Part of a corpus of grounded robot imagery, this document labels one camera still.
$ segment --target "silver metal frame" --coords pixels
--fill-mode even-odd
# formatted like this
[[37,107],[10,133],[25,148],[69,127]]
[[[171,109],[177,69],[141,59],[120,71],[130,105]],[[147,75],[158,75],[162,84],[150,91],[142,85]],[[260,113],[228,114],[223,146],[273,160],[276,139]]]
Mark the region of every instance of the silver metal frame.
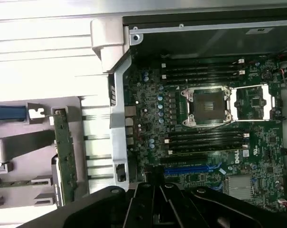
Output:
[[[112,163],[114,169],[114,185],[129,189],[129,167],[126,148],[125,114],[124,114],[124,94],[123,94],[123,74],[131,65],[129,56],[122,65],[117,68],[114,74],[116,105],[111,107],[110,141],[112,144]],[[119,182],[116,165],[124,164],[126,181]]]

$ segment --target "screw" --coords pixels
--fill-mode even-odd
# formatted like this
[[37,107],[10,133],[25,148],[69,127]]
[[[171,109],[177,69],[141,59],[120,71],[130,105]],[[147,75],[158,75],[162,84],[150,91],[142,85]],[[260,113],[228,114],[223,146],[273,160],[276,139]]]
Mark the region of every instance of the screw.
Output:
[[205,189],[197,189],[197,192],[203,194],[205,193]]
[[172,184],[170,184],[170,183],[165,184],[164,186],[165,186],[166,188],[168,188],[168,189],[170,189],[170,188],[172,188],[172,187],[173,187],[173,185],[172,185]]
[[111,191],[111,193],[118,193],[119,192],[119,189],[113,189],[112,191]]

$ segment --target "integrated circuit chip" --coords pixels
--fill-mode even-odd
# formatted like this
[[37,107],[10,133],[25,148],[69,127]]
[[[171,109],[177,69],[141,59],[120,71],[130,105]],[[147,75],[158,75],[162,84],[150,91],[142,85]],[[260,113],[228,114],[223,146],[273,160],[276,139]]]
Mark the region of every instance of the integrated circuit chip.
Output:
[[268,142],[269,142],[269,143],[276,143],[276,137],[275,137],[275,136],[270,136],[270,137],[268,138]]
[[225,119],[224,92],[194,93],[194,116],[196,121]]
[[135,116],[136,115],[136,106],[125,106],[124,107],[125,116]]

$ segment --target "black ram slot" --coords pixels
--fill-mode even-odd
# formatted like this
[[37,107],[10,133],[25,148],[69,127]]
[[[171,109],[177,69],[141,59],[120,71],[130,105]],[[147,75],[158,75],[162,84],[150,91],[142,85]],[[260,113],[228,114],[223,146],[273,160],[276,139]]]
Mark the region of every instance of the black ram slot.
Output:
[[201,134],[182,134],[182,135],[169,135],[168,139],[170,141],[173,140],[183,140],[183,139],[200,139],[200,138],[212,138],[216,136],[242,136],[242,132],[234,131],[234,132],[221,132],[221,133],[212,133],[212,134],[207,134],[207,133],[201,133]]
[[180,76],[220,76],[220,75],[238,75],[239,71],[235,70],[229,70],[229,71],[216,71],[216,70],[211,70],[211,71],[191,71],[191,72],[184,72],[184,71],[178,71],[178,72],[172,72],[172,73],[167,73],[167,78],[172,78],[172,77],[180,77]]
[[235,132],[240,132],[240,133],[244,133],[245,131],[242,128],[222,128],[222,129],[213,129],[213,130],[209,130],[208,132],[204,132],[204,133],[199,133],[197,130],[190,130],[190,131],[184,131],[184,132],[169,132],[168,135],[169,136],[173,136],[173,135],[210,135],[213,133],[231,133],[234,134]]
[[242,67],[245,63],[238,63],[239,59],[235,59],[235,61],[231,62],[220,62],[216,63],[200,63],[199,59],[167,59],[165,61],[166,67],[164,69],[172,69],[172,68],[186,68],[186,67],[234,67],[239,66]]
[[162,80],[165,85],[179,85],[182,83],[187,84],[202,84],[202,83],[227,83],[231,81],[239,81],[239,76],[231,76],[231,77],[214,77],[214,78],[190,78],[183,80]]
[[233,144],[244,144],[242,140],[239,139],[227,139],[227,140],[212,140],[212,141],[204,141],[204,142],[175,142],[175,143],[169,143],[168,147],[170,150],[174,148],[198,148],[198,147],[204,147],[204,146],[212,146],[212,145],[233,145]]
[[212,137],[212,138],[201,138],[201,139],[190,139],[190,140],[174,140],[169,142],[169,146],[173,145],[186,145],[186,144],[199,144],[199,143],[212,143],[212,142],[225,142],[225,141],[243,141],[242,136],[230,136],[230,137]]
[[166,74],[170,74],[170,73],[174,73],[176,71],[180,71],[180,72],[187,72],[187,71],[203,71],[203,70],[239,70],[241,67],[237,66],[237,65],[226,65],[226,66],[177,66],[177,67],[166,67],[163,68],[163,73]]
[[234,145],[213,145],[212,147],[205,146],[200,148],[175,148],[172,149],[173,154],[182,154],[182,153],[203,153],[203,152],[213,152],[213,151],[228,151],[228,150],[242,150],[244,149],[241,144]]

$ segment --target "blue pcie slot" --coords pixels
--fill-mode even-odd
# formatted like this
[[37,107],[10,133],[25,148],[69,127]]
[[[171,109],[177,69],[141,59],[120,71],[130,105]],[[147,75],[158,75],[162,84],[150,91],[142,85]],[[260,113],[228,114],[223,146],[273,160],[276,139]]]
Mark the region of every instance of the blue pcie slot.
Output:
[[187,174],[187,173],[200,173],[200,172],[213,172],[221,166],[221,163],[214,166],[209,165],[199,165],[199,166],[189,166],[189,167],[178,167],[178,168],[165,168],[165,175],[177,175],[177,174]]

